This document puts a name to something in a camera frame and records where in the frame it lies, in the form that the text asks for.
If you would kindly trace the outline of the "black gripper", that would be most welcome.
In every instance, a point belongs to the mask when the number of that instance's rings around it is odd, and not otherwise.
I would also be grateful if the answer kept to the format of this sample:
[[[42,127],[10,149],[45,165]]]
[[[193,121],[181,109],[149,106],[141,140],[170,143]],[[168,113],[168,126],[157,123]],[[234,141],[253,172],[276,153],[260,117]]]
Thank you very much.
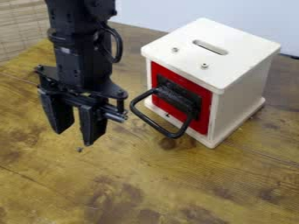
[[[78,107],[82,142],[90,146],[105,134],[106,119],[118,123],[126,120],[126,91],[109,78],[88,89],[64,84],[54,66],[38,65],[34,72],[39,77],[38,96],[52,130],[60,134],[74,123],[72,106]]]

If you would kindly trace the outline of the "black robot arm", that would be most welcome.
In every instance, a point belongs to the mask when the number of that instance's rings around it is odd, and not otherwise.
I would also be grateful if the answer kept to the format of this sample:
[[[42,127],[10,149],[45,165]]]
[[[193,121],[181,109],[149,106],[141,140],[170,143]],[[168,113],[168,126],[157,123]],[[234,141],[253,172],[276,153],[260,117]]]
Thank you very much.
[[[105,134],[108,120],[126,119],[128,93],[110,80],[112,65],[122,56],[122,39],[108,26],[116,0],[43,1],[56,65],[34,68],[41,106],[53,131],[60,134],[78,123],[90,146]]]

